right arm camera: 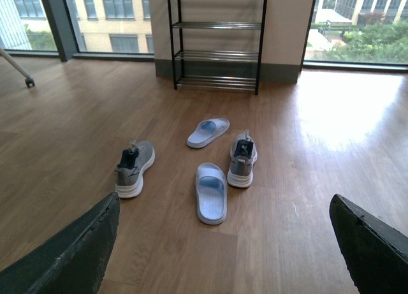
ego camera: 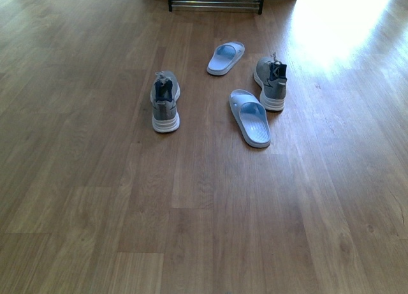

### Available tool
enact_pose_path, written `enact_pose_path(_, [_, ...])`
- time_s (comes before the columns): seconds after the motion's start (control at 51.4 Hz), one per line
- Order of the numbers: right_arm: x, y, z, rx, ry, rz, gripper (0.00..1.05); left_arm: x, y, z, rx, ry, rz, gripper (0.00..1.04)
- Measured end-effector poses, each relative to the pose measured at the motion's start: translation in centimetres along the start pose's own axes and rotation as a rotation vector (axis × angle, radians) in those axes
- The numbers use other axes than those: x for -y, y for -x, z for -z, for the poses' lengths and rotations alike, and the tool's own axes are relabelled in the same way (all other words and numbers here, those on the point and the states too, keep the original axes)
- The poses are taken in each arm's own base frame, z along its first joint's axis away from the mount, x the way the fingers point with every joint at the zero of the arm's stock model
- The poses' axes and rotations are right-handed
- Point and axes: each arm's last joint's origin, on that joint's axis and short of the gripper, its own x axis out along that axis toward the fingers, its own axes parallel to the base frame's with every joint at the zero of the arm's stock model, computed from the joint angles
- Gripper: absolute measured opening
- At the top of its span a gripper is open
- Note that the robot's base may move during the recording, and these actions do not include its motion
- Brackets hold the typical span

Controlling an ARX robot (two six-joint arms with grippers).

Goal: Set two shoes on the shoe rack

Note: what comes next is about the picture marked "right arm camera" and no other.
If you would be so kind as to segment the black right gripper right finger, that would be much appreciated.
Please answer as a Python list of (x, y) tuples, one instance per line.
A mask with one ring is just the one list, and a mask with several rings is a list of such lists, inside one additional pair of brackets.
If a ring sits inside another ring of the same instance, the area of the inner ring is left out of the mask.
[(407, 293), (407, 237), (339, 194), (329, 212), (358, 291)]

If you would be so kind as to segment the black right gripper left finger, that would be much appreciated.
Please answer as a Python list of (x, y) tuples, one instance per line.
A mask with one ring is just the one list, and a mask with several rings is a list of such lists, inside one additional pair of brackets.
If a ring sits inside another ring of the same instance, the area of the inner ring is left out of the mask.
[(112, 253), (120, 200), (110, 193), (1, 271), (1, 293), (97, 293)]

